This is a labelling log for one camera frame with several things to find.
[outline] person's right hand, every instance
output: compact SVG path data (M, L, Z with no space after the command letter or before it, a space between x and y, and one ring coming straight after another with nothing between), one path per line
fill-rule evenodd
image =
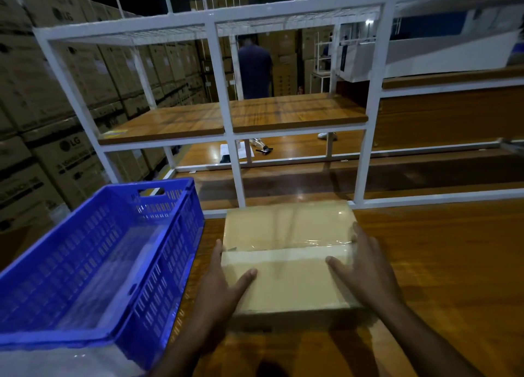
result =
M369 237L356 222L353 228L357 234L353 267L331 256L326 258L327 264L357 300L374 311L402 301L395 273L378 240Z

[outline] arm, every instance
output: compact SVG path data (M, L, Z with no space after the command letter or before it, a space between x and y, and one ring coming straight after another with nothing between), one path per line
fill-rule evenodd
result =
M200 355L213 334L231 318L242 295L255 280L256 269L248 270L237 283L227 286L220 265L222 242L216 241L211 264L202 278L191 318L175 342L166 348L149 377L183 377L193 374Z
M357 250L353 268L334 257L326 262L364 305L370 307L402 347L419 376L481 377L448 341L432 330L402 300L393 268L376 238L354 224Z

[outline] crate handle hole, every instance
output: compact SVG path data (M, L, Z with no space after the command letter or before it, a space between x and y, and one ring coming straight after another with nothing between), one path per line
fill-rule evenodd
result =
M136 283L133 284L133 286L131 286L131 288L129 289L129 291L127 292L127 295L130 296L131 294L133 294L133 292L135 291L136 289Z
M138 194L143 197L147 196L159 196L164 195L166 191L163 188L152 188L152 189L145 189L145 190L139 190Z

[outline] hand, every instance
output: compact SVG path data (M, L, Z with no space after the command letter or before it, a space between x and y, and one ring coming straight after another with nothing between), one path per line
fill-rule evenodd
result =
M221 260L222 242L217 240L209 269L200 282L190 319L193 331L202 334L203 340L206 340L214 328L231 318L242 295L257 276L257 270L250 269L229 287L222 271Z
M402 302L395 273L378 240L369 237L356 222L353 228L357 234L353 267L348 268L331 256L326 258L327 264L357 300L374 311Z

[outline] person's left hand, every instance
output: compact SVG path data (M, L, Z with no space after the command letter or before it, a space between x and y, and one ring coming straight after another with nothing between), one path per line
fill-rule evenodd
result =
M222 271L221 260L222 242L217 240L211 255L209 270L200 282L190 319L194 331L204 334L204 340L216 327L231 318L242 295L257 276L257 270L252 268L229 287Z

